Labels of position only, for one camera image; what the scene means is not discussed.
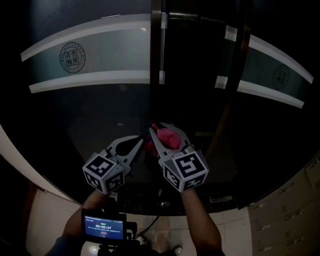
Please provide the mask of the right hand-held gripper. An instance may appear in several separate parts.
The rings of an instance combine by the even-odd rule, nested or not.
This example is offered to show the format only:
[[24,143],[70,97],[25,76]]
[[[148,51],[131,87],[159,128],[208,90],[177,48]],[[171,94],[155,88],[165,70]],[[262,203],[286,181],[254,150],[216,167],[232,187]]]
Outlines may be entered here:
[[168,123],[165,126],[179,135],[180,150],[166,148],[152,127],[149,128],[149,133],[160,157],[159,165],[163,177],[177,191],[183,193],[204,183],[209,173],[209,166],[202,152],[195,150],[182,129]]

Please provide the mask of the frosted band glass door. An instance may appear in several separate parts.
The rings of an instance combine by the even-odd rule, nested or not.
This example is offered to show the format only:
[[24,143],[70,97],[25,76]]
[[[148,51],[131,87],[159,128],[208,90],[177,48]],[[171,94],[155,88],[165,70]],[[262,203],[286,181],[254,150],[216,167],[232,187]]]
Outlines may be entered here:
[[82,201],[82,166],[150,123],[151,0],[0,0],[0,155]]
[[[216,78],[226,94],[240,0],[222,0],[226,38]],[[320,0],[253,0],[249,48],[220,136],[237,167],[239,207],[272,193],[320,150]]]

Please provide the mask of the black monitor mount rig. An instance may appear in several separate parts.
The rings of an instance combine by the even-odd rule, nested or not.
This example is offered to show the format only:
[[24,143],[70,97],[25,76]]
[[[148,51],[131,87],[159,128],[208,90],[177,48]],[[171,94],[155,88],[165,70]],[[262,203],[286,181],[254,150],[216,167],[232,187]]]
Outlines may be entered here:
[[102,244],[99,245],[98,256],[126,255],[138,247],[136,222],[116,221],[105,231],[106,234],[102,236]]

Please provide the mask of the person's left forearm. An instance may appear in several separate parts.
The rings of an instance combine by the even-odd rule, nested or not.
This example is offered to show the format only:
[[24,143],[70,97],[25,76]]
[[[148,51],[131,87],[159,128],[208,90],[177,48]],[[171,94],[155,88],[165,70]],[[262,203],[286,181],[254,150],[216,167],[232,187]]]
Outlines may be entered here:
[[109,194],[95,190],[85,200],[82,206],[68,219],[64,227],[62,237],[78,239],[82,236],[82,209],[102,209]]

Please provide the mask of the pink cleaning cloth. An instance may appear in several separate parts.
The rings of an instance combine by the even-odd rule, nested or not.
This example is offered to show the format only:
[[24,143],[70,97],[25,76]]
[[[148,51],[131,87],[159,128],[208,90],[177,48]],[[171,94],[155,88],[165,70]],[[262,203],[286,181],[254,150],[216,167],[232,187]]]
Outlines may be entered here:
[[[180,148],[181,138],[176,132],[166,127],[158,128],[154,123],[151,125],[151,127],[156,133],[157,138],[166,148],[173,150],[178,150]],[[151,140],[144,144],[143,150],[154,157],[158,156],[155,144]]]

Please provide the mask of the small black monitor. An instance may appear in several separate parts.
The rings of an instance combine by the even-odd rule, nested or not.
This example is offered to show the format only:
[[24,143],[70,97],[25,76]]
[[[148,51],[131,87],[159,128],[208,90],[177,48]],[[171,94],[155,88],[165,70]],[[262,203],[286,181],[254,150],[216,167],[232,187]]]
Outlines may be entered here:
[[94,243],[125,241],[127,216],[123,213],[106,213],[102,210],[81,210],[82,234]]

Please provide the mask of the person's blue shirt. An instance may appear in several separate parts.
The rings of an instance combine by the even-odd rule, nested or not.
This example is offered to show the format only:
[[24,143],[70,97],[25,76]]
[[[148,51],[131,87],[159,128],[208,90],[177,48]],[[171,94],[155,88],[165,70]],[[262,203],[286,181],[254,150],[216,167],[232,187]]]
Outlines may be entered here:
[[[59,237],[56,239],[53,247],[45,254],[45,256],[81,256],[82,248],[85,244],[84,240]],[[159,253],[150,249],[146,245],[139,245],[137,249],[129,251],[116,251],[116,256],[177,256],[173,249]],[[197,256],[225,256],[222,250],[206,251],[198,253]]]

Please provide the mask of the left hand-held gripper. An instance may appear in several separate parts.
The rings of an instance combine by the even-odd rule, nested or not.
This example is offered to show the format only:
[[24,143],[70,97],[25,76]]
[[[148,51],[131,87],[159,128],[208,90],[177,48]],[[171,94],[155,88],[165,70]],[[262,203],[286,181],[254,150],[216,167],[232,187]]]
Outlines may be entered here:
[[105,195],[121,187],[130,166],[140,155],[143,143],[144,138],[140,135],[129,135],[114,140],[106,150],[93,153],[82,167],[86,182]]

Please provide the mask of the person's right forearm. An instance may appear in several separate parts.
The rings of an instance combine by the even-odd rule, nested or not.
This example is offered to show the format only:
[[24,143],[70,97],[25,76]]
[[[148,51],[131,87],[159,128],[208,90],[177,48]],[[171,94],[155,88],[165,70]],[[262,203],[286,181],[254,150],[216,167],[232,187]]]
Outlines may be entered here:
[[197,256],[222,255],[221,234],[194,189],[181,193],[189,233]]

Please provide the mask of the white locker cabinet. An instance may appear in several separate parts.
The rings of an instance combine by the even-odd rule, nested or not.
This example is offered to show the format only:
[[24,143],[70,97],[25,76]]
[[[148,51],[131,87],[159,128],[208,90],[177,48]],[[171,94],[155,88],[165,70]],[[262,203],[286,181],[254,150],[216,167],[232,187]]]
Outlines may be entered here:
[[247,209],[253,256],[320,256],[320,150]]

